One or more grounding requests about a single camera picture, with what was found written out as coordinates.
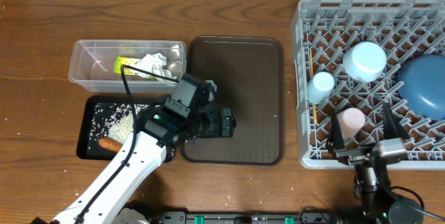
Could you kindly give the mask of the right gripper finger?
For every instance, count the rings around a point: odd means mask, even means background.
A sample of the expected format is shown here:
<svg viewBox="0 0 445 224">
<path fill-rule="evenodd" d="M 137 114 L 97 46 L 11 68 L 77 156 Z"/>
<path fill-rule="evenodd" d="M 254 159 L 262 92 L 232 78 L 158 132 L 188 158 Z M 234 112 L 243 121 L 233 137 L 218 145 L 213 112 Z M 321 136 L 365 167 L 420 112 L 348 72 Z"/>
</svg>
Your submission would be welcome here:
<svg viewBox="0 0 445 224">
<path fill-rule="evenodd" d="M 398 121 L 398 118 L 392 113 L 387 102 L 382 105 L 383 108 L 383 134 L 384 139 L 401 138 L 409 140 L 410 135 Z"/>
<path fill-rule="evenodd" d="M 330 117 L 330 132 L 328 134 L 326 147 L 329 153 L 345 150 L 341 127 L 336 114 Z"/>
</svg>

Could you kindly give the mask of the pink cup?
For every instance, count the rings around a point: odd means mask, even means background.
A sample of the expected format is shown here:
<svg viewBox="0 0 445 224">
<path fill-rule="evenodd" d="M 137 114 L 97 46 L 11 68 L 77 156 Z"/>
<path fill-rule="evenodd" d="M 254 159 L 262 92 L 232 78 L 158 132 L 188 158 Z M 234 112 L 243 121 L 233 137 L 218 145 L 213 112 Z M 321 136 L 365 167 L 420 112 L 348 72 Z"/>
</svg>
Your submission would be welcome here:
<svg viewBox="0 0 445 224">
<path fill-rule="evenodd" d="M 366 122 L 365 115 L 356 108 L 348 108 L 337 114 L 344 139 L 354 137 Z"/>
</svg>

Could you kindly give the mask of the wooden chopstick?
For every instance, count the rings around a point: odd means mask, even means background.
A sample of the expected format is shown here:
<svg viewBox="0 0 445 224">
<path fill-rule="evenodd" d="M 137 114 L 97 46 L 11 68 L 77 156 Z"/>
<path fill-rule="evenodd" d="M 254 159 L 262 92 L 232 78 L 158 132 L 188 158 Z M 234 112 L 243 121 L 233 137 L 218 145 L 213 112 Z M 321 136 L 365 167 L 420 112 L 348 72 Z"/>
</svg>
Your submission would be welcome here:
<svg viewBox="0 0 445 224">
<path fill-rule="evenodd" d="M 314 77 L 313 49 L 309 49 L 309 69 L 310 69 L 310 78 L 312 80 Z M 318 123 L 318 119 L 317 119 L 317 109 L 315 103 L 312 103 L 312 113 L 314 117 L 314 124 L 316 125 Z"/>
</svg>

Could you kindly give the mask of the light blue cup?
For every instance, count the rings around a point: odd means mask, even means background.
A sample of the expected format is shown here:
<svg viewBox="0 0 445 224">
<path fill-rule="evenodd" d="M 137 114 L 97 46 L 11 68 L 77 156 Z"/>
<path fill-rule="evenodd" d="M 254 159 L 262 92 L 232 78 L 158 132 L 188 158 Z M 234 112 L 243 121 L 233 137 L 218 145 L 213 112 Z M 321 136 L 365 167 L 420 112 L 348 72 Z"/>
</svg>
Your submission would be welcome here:
<svg viewBox="0 0 445 224">
<path fill-rule="evenodd" d="M 307 84 L 308 102 L 320 104 L 334 89 L 334 77 L 329 72 L 317 72 Z"/>
</svg>

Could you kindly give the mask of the dark blue plate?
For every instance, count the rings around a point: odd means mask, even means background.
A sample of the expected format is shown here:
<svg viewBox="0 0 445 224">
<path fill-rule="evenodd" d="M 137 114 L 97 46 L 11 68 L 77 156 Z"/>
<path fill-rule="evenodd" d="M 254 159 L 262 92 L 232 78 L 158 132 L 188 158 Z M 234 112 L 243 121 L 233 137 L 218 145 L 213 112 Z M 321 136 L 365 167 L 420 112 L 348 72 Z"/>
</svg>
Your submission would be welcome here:
<svg viewBox="0 0 445 224">
<path fill-rule="evenodd" d="M 428 54 L 404 64 L 399 70 L 398 89 L 407 106 L 431 120 L 444 119 L 444 56 Z"/>
</svg>

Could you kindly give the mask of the light blue bowl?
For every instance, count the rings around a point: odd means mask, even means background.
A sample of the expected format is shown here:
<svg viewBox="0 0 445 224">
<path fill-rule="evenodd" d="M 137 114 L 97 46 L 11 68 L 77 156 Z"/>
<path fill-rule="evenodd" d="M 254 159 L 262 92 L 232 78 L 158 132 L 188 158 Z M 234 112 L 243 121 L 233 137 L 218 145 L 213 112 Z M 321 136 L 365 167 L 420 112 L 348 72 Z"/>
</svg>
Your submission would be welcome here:
<svg viewBox="0 0 445 224">
<path fill-rule="evenodd" d="M 343 67 L 356 81 L 375 81 L 383 72 L 387 56 L 383 48 L 373 42 L 361 42 L 343 56 Z"/>
</svg>

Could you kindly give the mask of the white tissue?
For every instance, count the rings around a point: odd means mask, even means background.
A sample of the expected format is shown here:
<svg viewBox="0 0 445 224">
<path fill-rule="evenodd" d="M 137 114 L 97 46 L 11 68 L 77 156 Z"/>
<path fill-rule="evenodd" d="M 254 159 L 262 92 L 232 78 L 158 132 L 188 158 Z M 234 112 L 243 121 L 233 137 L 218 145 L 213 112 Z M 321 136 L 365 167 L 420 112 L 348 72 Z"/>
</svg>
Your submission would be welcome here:
<svg viewBox="0 0 445 224">
<path fill-rule="evenodd" d="M 131 64 L 131 66 L 157 74 L 161 77 L 176 79 L 176 77 L 172 75 L 172 72 L 166 69 L 167 60 L 167 57 L 160 53 L 147 54 L 140 61 L 136 61 L 134 64 Z"/>
</svg>

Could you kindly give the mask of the foil snack wrapper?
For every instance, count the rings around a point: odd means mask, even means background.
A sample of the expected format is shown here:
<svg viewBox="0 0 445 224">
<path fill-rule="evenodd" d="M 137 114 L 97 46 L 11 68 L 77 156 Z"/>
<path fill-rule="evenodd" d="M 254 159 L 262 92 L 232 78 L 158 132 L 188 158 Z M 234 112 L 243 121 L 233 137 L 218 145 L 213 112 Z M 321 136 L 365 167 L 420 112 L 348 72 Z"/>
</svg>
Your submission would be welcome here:
<svg viewBox="0 0 445 224">
<path fill-rule="evenodd" d="M 130 65 L 130 66 L 136 66 L 138 63 L 140 62 L 139 58 L 130 58 L 130 57 L 123 57 L 123 56 L 118 56 L 115 59 L 115 63 L 113 66 L 113 72 L 116 74 L 121 74 L 121 66 L 122 65 Z M 125 69 L 124 73 L 126 75 L 137 75 L 137 71 L 132 70 L 132 69 Z"/>
</svg>

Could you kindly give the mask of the white rice pile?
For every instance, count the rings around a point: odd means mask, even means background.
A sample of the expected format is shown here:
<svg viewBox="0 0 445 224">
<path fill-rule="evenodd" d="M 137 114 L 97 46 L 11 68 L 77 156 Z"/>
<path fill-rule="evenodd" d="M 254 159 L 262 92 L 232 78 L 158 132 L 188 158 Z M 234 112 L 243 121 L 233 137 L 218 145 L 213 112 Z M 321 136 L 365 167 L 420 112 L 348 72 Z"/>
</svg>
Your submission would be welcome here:
<svg viewBox="0 0 445 224">
<path fill-rule="evenodd" d="M 132 112 L 129 104 L 98 103 L 94 107 L 88 140 L 98 142 L 106 137 L 123 144 L 133 131 Z"/>
</svg>

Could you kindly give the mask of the orange carrot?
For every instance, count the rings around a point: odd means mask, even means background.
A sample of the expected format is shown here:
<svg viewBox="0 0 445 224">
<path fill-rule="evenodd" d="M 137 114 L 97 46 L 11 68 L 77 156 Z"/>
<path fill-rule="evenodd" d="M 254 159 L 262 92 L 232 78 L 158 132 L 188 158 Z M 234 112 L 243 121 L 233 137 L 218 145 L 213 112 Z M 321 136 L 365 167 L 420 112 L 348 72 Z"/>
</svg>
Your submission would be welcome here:
<svg viewBox="0 0 445 224">
<path fill-rule="evenodd" d="M 122 144 L 118 141 L 113 140 L 112 138 L 106 138 L 106 137 L 101 138 L 99 139 L 98 143 L 100 147 L 112 151 L 114 153 L 119 152 L 120 149 L 122 148 Z"/>
</svg>

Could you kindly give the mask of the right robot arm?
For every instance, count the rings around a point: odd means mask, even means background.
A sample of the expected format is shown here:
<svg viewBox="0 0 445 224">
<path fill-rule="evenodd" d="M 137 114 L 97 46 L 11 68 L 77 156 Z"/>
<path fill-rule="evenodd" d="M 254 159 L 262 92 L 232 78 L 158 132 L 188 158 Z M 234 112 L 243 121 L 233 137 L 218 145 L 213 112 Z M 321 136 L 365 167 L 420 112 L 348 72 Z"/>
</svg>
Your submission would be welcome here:
<svg viewBox="0 0 445 224">
<path fill-rule="evenodd" d="M 347 149 L 339 119 L 331 116 L 327 149 L 338 162 L 355 169 L 354 194 L 360 206 L 346 207 L 333 214 L 329 223 L 391 223 L 421 224 L 424 203 L 418 194 L 416 201 L 393 192 L 387 166 L 407 158 L 404 142 L 409 134 L 384 103 L 382 141 Z"/>
</svg>

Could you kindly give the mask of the grey dishwasher rack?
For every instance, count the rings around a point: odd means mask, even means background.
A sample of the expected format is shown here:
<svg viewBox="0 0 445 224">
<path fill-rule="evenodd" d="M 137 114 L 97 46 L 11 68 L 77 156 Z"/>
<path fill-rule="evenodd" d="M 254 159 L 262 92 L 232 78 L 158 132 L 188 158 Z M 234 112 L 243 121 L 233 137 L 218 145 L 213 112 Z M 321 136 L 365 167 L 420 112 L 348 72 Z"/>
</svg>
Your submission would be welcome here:
<svg viewBox="0 0 445 224">
<path fill-rule="evenodd" d="M 292 55 L 296 71 L 296 122 L 300 163 L 308 169 L 340 169 L 326 143 L 330 117 L 349 107 L 360 109 L 364 127 L 346 141 L 349 148 L 383 138 L 382 105 L 410 135 L 407 159 L 396 170 L 444 168 L 444 121 L 416 114 L 398 93 L 396 75 L 404 64 L 424 54 L 444 54 L 444 2 L 442 0 L 301 0 L 291 21 Z M 343 55 L 361 42 L 380 45 L 387 63 L 380 77 L 360 82 L 349 77 Z M 309 49 L 313 49 L 314 74 L 334 77 L 330 96 L 316 105 L 314 124 L 307 84 L 311 80 Z"/>
</svg>

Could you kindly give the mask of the brown serving tray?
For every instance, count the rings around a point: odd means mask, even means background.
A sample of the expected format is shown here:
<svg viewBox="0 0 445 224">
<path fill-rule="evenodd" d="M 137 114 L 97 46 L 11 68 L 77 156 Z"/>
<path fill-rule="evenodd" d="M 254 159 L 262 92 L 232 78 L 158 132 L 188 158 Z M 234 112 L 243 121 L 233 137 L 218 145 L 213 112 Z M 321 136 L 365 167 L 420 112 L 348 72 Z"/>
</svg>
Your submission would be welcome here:
<svg viewBox="0 0 445 224">
<path fill-rule="evenodd" d="M 189 141 L 182 156 L 196 163 L 273 166 L 284 154 L 284 51 L 273 38 L 200 36 L 187 71 L 217 85 L 216 101 L 236 119 L 231 138 Z"/>
</svg>

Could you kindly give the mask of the black tray bin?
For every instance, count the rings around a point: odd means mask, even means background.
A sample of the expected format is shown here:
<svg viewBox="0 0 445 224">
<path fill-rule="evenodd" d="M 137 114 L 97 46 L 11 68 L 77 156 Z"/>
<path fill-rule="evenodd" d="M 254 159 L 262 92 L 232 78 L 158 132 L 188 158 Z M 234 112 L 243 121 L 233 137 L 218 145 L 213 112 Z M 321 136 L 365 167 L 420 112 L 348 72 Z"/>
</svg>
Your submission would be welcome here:
<svg viewBox="0 0 445 224">
<path fill-rule="evenodd" d="M 93 95 L 87 99 L 76 148 L 76 155 L 80 159 L 111 160 L 115 156 L 114 152 L 100 147 L 98 142 L 88 140 L 94 107 L 98 103 L 129 104 L 129 100 L 125 96 L 106 95 Z"/>
</svg>

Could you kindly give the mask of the clear plastic bin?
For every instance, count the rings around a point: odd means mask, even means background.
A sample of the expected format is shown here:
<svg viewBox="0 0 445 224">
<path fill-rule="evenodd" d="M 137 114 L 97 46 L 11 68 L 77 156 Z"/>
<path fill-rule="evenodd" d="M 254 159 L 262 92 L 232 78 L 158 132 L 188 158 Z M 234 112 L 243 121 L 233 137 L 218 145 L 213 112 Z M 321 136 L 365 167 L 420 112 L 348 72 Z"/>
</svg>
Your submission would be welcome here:
<svg viewBox="0 0 445 224">
<path fill-rule="evenodd" d="M 69 80 L 95 93 L 123 93 L 121 74 L 113 72 L 118 56 L 144 58 L 160 53 L 166 69 L 179 79 L 186 71 L 186 45 L 166 40 L 79 40 L 74 44 Z"/>
</svg>

